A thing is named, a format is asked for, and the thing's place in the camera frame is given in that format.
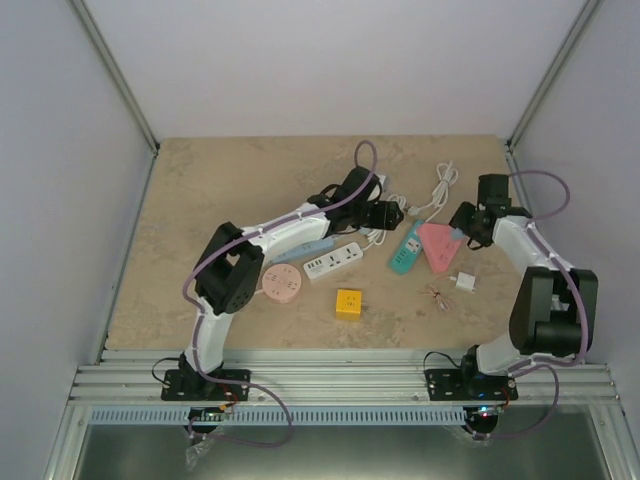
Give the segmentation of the yellow cube socket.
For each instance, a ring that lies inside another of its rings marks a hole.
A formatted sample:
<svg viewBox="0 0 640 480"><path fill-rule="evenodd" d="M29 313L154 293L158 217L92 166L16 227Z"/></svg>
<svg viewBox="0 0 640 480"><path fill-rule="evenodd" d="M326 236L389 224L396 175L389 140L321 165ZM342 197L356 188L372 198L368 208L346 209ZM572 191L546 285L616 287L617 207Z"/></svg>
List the yellow cube socket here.
<svg viewBox="0 0 640 480"><path fill-rule="evenodd" d="M360 290L338 289L335 317L343 321L359 321L363 312L363 294Z"/></svg>

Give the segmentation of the pink triangular power strip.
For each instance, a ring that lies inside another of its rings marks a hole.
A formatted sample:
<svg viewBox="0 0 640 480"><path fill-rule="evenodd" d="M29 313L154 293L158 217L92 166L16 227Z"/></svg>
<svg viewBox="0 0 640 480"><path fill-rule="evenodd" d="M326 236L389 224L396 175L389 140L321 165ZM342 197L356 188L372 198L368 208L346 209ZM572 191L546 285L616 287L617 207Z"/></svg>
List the pink triangular power strip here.
<svg viewBox="0 0 640 480"><path fill-rule="evenodd" d="M417 233L419 235L422 250L428 264L435 274L445 273L454 259L463 240L451 238L452 228L449 225L424 223Z"/></svg>

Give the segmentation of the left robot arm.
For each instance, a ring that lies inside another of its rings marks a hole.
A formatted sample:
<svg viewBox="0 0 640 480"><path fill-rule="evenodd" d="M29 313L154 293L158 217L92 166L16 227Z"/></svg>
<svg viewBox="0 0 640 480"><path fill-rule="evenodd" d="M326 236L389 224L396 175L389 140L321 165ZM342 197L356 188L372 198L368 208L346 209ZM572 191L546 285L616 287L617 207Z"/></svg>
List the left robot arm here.
<svg viewBox="0 0 640 480"><path fill-rule="evenodd" d="M182 287L197 319L179 371L195 398L210 398L218 390L231 321L252 299L263 265L350 228L396 229L404 219L402 208L395 200L383 200L381 192L378 176L356 166L342 184L310 196L288 214L255 226L226 222L216 229Z"/></svg>

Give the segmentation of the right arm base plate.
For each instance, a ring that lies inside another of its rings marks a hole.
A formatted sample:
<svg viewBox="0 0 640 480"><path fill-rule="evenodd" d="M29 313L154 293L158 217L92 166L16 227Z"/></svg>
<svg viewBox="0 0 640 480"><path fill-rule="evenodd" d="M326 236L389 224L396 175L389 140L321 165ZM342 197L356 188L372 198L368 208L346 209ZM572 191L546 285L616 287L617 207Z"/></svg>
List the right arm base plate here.
<svg viewBox="0 0 640 480"><path fill-rule="evenodd" d="M516 383L508 376L465 374L460 369L424 371L431 401L512 401L519 398Z"/></svg>

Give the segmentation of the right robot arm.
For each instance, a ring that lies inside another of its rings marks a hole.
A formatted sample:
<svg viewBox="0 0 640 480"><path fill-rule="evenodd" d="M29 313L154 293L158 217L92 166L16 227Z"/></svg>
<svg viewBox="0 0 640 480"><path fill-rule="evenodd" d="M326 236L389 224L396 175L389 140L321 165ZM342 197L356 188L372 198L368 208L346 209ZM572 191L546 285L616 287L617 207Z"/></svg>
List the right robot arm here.
<svg viewBox="0 0 640 480"><path fill-rule="evenodd" d="M508 331L470 348L461 360L459 387L471 399L488 397L537 367L580 364L593 342L598 278L564 260L541 236L536 219L512 203L507 174L484 174L477 200L464 202L450 226L477 251L507 254L521 275Z"/></svg>

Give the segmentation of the small blue charger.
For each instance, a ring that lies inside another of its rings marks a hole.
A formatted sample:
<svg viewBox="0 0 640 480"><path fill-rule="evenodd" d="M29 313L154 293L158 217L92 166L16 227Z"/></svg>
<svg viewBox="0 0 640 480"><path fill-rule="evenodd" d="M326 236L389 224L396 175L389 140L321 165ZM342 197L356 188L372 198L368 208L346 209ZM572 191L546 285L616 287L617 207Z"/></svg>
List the small blue charger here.
<svg viewBox="0 0 640 480"><path fill-rule="evenodd" d="M459 228L453 228L451 231L451 238L453 240L463 240L466 237L465 233Z"/></svg>

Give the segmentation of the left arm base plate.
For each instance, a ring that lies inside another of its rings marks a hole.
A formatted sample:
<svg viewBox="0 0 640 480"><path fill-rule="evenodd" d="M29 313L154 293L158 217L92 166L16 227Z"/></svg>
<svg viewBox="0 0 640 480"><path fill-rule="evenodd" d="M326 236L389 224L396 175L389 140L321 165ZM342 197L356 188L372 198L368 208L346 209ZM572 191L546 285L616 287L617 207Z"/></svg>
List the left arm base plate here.
<svg viewBox="0 0 640 480"><path fill-rule="evenodd" d="M213 372L223 383L209 382L195 372L179 369L165 373L160 398L163 401L218 401L235 403L248 399L251 372L246 369L221 369Z"/></svg>

